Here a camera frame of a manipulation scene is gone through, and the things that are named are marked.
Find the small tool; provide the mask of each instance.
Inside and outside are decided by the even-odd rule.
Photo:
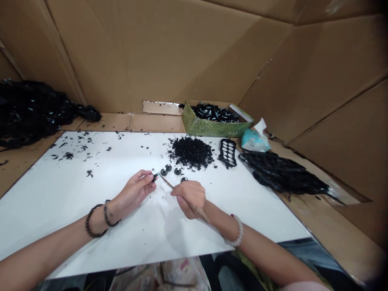
[[[163,176],[160,176],[160,177],[163,179],[164,182],[166,182],[166,184],[167,184],[168,186],[170,186],[171,189],[174,189],[174,186],[172,186],[172,185],[166,180],[166,178],[164,178]],[[188,202],[187,200],[186,200],[186,202],[187,202],[187,204],[189,204],[191,210],[192,210],[196,215],[198,215],[200,219],[202,219],[203,221],[205,221],[207,224],[210,223],[209,218],[207,218],[206,214],[203,212],[203,210],[202,210],[201,208],[195,207],[193,204],[191,204],[191,203]]]

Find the green box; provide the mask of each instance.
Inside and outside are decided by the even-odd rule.
[[[239,123],[216,122],[212,120],[205,120],[198,118],[191,106],[196,106],[200,101],[186,101],[185,108],[182,114],[183,124],[186,132],[189,135],[196,136],[212,136],[212,137],[241,137],[246,129],[250,128],[254,119],[238,108],[234,104],[226,102],[207,102],[201,103],[214,104],[222,108],[229,108],[232,112],[237,113]]]

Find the black pile of scraps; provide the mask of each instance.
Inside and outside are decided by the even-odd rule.
[[[182,137],[169,140],[172,149],[168,151],[168,155],[177,165],[181,164],[189,169],[196,168],[199,171],[214,162],[211,146],[200,139]]]
[[[253,177],[260,184],[280,193],[288,192],[289,201],[291,201],[291,194],[325,194],[345,205],[329,193],[329,185],[293,160],[281,158],[273,152],[246,150],[238,158],[252,170]]]
[[[63,92],[35,81],[0,83],[0,146],[13,149],[55,134],[81,116],[99,121],[93,106],[76,105]]]

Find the brown cardboard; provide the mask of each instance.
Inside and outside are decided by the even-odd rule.
[[[377,278],[385,252],[329,203],[312,195],[281,198],[349,275],[361,282]]]
[[[388,74],[383,21],[375,15],[294,27],[239,107],[290,142]]]
[[[179,103],[143,101],[143,113],[180,116],[183,109],[178,106]]]
[[[133,114],[129,131],[185,133],[180,116]]]
[[[20,81],[21,76],[11,64],[5,54],[0,50],[0,80],[12,79],[14,81]]]
[[[382,13],[377,1],[365,0],[311,0],[296,25],[358,17]]]
[[[0,161],[8,160],[8,163],[0,167],[0,198],[62,134],[63,131],[58,131],[32,145],[0,152]]]
[[[280,21],[293,23],[309,0],[205,0]]]
[[[386,196],[388,80],[289,145],[371,200]]]
[[[358,227],[381,248],[387,246],[387,203],[369,202],[350,206],[336,206],[335,209]]]
[[[198,0],[46,2],[85,96],[105,112],[238,104],[290,27]]]
[[[63,131],[76,131],[76,130],[78,130],[81,123],[83,123],[83,122],[84,122],[83,118],[76,117],[76,119],[74,119],[74,121],[71,124],[62,125],[61,130],[63,130]]]
[[[131,115],[127,113],[101,113],[99,122],[84,121],[77,130],[81,131],[128,131]]]
[[[86,104],[71,63],[43,0],[1,2],[0,38],[27,80],[47,83]]]

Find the black beaded bracelet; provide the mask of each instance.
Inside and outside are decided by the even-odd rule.
[[[115,224],[111,224],[108,220],[108,215],[106,214],[106,204],[109,202],[110,200],[105,200],[105,205],[104,205],[104,217],[105,217],[105,221],[106,221],[106,224],[109,225],[110,227],[115,227],[120,221],[121,219],[116,222]]]
[[[86,227],[86,231],[88,232],[88,235],[92,238],[100,238],[102,237],[104,234],[106,234],[106,232],[108,231],[108,229],[104,230],[104,232],[100,233],[100,234],[94,234],[92,233],[92,231],[90,230],[90,226],[89,226],[89,219],[90,219],[90,216],[92,216],[92,213],[94,210],[96,210],[98,207],[102,206],[102,204],[97,204],[96,206],[94,206],[88,216],[86,217],[86,221],[85,221],[85,227]]]

